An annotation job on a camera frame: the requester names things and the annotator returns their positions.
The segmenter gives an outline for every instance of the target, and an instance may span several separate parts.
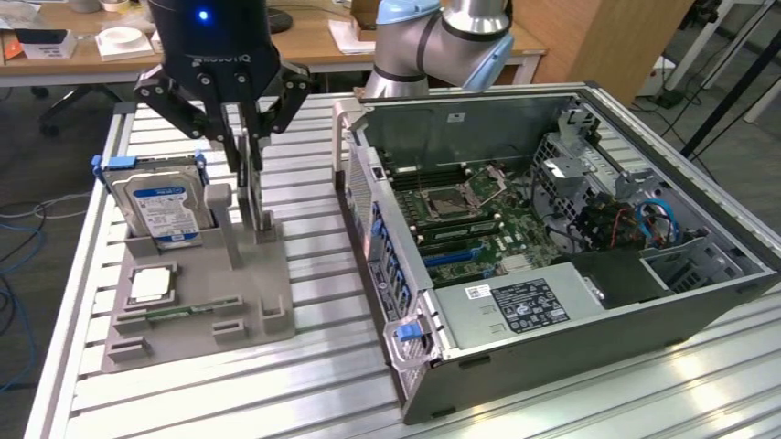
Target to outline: black pole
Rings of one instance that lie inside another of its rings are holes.
[[[713,131],[718,121],[730,110],[732,106],[737,102],[745,90],[750,87],[752,82],[754,82],[754,79],[765,70],[768,64],[770,64],[770,62],[773,61],[776,55],[778,54],[778,50],[781,50],[781,30],[778,30],[778,32],[776,33],[776,36],[773,37],[773,41],[770,41],[768,48],[760,53],[760,57],[752,64],[752,67],[749,67],[748,70],[745,71],[744,77],[741,78],[741,80],[737,81],[734,87],[732,87],[732,90],[724,97],[724,100],[718,104],[718,107],[713,110],[710,116],[708,116],[708,120],[705,120],[705,122],[702,123],[700,130],[697,130],[697,133],[694,133],[694,135],[692,136],[689,142],[686,143],[686,146],[684,146],[684,149],[681,150],[681,155],[684,157],[689,157],[692,155],[692,153],[697,149],[697,146],[700,146],[700,144],[705,140],[705,137]]]

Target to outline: floor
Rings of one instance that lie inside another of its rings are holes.
[[[673,59],[682,58],[696,34],[694,29],[678,32],[668,48],[668,55]],[[718,36],[713,38],[700,62],[694,65],[693,72],[700,69],[710,54],[718,51],[725,44],[724,38]],[[676,124],[676,130],[685,139],[696,132],[754,58],[756,54],[744,50],[718,81],[717,87],[700,94],[702,105],[692,106]],[[741,97],[717,130],[740,114],[748,104],[761,95],[764,89],[774,83],[778,74],[781,74],[781,67],[772,65],[752,89]],[[335,90],[335,83],[338,81],[332,80],[332,91],[340,91]],[[696,90],[698,83],[694,80],[689,88]],[[346,90],[348,90],[348,84],[342,84],[342,86],[347,87]],[[120,96],[131,98],[130,86],[123,85],[112,88]],[[49,91],[51,98],[37,100],[27,89],[17,89],[8,99],[0,102],[0,133],[3,133],[3,142],[0,143],[0,205],[31,200],[41,201],[57,198],[64,194],[84,192],[92,188],[89,160],[92,155],[103,150],[111,118],[109,104],[101,96],[89,96],[59,117],[60,136],[47,138],[37,132],[36,116],[53,102],[53,99],[64,95],[67,89],[53,87]],[[645,109],[656,107],[646,100],[638,100],[637,104]],[[781,148],[777,147],[781,141],[781,124],[776,122],[778,114],[781,114],[780,106],[781,102],[774,102],[757,124],[749,125],[738,122],[702,156],[721,186],[776,231],[781,231],[781,209],[774,202],[777,188],[781,187]],[[660,112],[668,120],[673,120],[681,108],[682,105],[678,105],[672,110],[660,109]],[[666,129],[666,124],[657,114],[639,112],[638,115],[654,130],[661,132]],[[673,145],[681,145],[672,134],[666,136],[666,139]],[[51,214],[79,211],[85,208],[85,201],[84,198],[68,201],[59,205]],[[29,207],[20,206],[16,210],[0,209],[0,213],[19,212],[24,208]],[[36,222],[37,219],[31,218],[15,220],[9,224],[36,227]],[[21,380],[21,383],[35,385],[39,378],[72,255],[79,241],[80,226],[80,218],[47,221],[47,243],[40,253],[19,271],[7,277],[15,293],[27,307],[37,346],[35,370]],[[0,230],[0,253],[5,253],[13,248],[24,237],[20,232]],[[24,369],[27,359],[25,335],[21,323],[17,321],[7,334],[0,337],[0,387]],[[0,393],[0,431],[3,432],[0,435],[4,438],[21,437],[33,397],[35,389]]]

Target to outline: silver robot arm joint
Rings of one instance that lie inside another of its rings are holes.
[[[453,0],[445,8],[438,0],[383,0],[364,97],[425,95],[429,75],[486,90],[510,56],[511,23],[509,0]]]

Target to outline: blue wire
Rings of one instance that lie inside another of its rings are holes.
[[[27,311],[24,310],[24,305],[19,301],[15,295],[11,294],[9,291],[0,288],[0,294],[11,301],[11,304],[16,306],[16,310],[21,316],[21,323],[24,324],[24,331],[27,332],[27,343],[29,348],[29,359],[27,360],[27,366],[21,372],[7,382],[5,386],[0,388],[0,393],[3,393],[13,384],[24,378],[24,376],[31,372],[33,366],[36,365],[36,341],[33,340],[33,330],[29,327],[29,319],[27,318]]]
[[[44,234],[39,229],[31,229],[29,227],[15,227],[15,226],[8,226],[7,224],[0,224],[0,228],[1,229],[8,229],[8,230],[16,230],[16,231],[27,231],[29,233],[33,233],[37,237],[37,243],[36,243],[36,247],[33,248],[33,250],[27,254],[27,256],[24,256],[21,258],[21,260],[19,262],[16,262],[13,265],[11,265],[7,269],[0,270],[0,274],[8,274],[11,272],[13,272],[15,270],[19,270],[20,267],[31,260],[33,259],[33,257],[37,255],[37,252],[40,252],[40,249],[44,246]]]
[[[646,201],[639,203],[637,205],[637,208],[634,209],[634,218],[637,219],[637,222],[639,223],[639,231],[647,236],[649,239],[653,239],[653,233],[647,229],[647,226],[645,225],[645,222],[643,222],[643,206],[646,204],[653,204],[654,206],[658,206],[664,210],[664,213],[668,216],[672,227],[673,227],[673,242],[678,242],[678,239],[681,237],[680,236],[681,229],[678,228],[678,223],[674,220],[673,208],[670,207],[668,202],[661,198],[649,198]]]

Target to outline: power supply label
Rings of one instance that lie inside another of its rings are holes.
[[[517,334],[570,319],[545,279],[495,288],[490,293]]]

